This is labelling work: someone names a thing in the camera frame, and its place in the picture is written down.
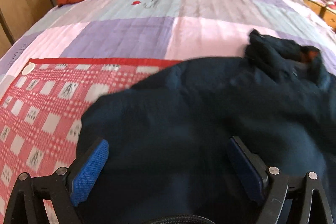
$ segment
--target black garment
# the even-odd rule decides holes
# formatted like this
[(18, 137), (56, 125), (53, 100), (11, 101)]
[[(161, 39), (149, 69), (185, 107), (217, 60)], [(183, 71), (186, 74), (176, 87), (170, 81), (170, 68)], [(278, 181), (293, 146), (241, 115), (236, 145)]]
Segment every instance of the black garment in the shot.
[(297, 65), (310, 50), (254, 30), (245, 58), (185, 61), (100, 97), (82, 117), (77, 146), (80, 155), (98, 136), (110, 145), (79, 205), (86, 223), (177, 214), (250, 223), (255, 204), (226, 156), (233, 135), (289, 175), (316, 172), (335, 219), (336, 78), (319, 53)]

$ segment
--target red border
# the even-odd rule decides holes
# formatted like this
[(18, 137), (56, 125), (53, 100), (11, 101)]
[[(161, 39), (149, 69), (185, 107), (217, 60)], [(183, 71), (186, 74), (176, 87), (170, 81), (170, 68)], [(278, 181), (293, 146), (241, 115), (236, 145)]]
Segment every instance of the red border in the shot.
[(43, 64), (90, 64), (90, 65), (106, 65), (106, 64), (116, 64), (116, 65), (129, 65), (129, 66), (154, 66), (167, 68), (176, 65), (182, 61), (180, 60), (162, 60), (162, 59), (152, 59), (152, 58), (44, 58), (44, 59), (29, 59), (24, 65), (20, 73), (15, 77), (15, 79), (10, 83), (9, 87), (3, 94), (0, 105), (3, 104), (5, 98), (7, 98), (7, 93), (9, 89), (12, 88), (15, 80), (21, 76), (23, 69), (29, 62), (35, 63), (37, 65)]

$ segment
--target wooden drawer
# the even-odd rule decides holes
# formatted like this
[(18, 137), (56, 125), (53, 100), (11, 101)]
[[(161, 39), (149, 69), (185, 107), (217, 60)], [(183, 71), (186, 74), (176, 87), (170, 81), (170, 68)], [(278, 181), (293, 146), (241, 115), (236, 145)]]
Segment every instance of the wooden drawer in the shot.
[(10, 44), (1, 24), (0, 24), (0, 58), (10, 49)]
[(320, 15), (321, 10), (323, 9), (322, 4), (318, 4), (311, 0), (303, 0), (303, 2), (317, 15)]
[(323, 20), (332, 28), (336, 29), (336, 10), (326, 8)]

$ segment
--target red trim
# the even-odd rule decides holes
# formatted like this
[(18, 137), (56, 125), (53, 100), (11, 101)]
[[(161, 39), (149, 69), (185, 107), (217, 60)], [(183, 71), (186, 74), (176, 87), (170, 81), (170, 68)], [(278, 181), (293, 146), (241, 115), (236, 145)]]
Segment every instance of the red trim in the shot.
[(179, 60), (161, 60), (151, 58), (44, 58), (44, 59), (29, 59), (28, 63), (32, 62), (37, 65), (42, 64), (90, 64), (90, 65), (129, 65), (129, 66), (155, 66), (166, 68), (180, 63)]

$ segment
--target bed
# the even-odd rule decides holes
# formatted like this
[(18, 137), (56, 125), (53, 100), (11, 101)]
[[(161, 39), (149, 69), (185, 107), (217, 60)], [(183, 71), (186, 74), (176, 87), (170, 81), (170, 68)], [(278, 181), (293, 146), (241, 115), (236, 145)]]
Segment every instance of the bed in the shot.
[[(3, 97), (0, 133), (5, 130), (10, 111), (4, 108), (4, 94), (32, 58), (186, 60), (204, 56), (243, 56), (252, 29), (319, 48), (327, 70), (336, 74), (336, 35), (309, 8), (291, 0), (85, 0), (55, 7), (0, 60), (0, 97)], [(16, 177), (21, 169), (29, 169), (24, 164), (29, 153), (20, 154), (25, 136), (31, 138), (29, 134), (28, 137), (28, 132), (23, 133), (17, 154), (11, 152), (13, 144), (9, 140), (13, 138), (7, 141), (0, 138), (0, 170), (7, 179), (6, 183), (3, 177), (0, 180), (0, 221)], [(51, 134), (36, 133), (33, 137), (39, 149), (45, 150), (44, 144), (53, 142), (54, 148), (60, 151), (49, 155), (54, 162), (51, 169), (59, 162), (71, 164), (76, 144), (67, 146), (65, 135), (57, 143)], [(17, 159), (23, 164), (21, 169), (4, 174), (3, 170), (9, 168), (9, 158), (11, 162)], [(50, 170), (42, 166), (32, 170), (33, 174), (49, 175)], [(51, 223), (56, 223), (52, 210), (48, 211), (48, 216)]]

